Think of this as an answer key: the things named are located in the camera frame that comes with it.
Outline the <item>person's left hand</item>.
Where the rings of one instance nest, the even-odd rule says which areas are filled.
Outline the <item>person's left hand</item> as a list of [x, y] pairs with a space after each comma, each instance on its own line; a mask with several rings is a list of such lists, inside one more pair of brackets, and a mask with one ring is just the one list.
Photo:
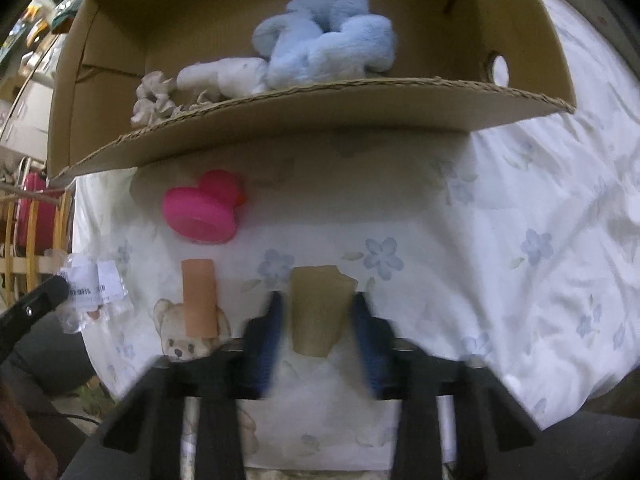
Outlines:
[[1, 423], [10, 437], [12, 456], [27, 478], [58, 478], [58, 461], [32, 429], [26, 413], [18, 406], [5, 385], [1, 385]]

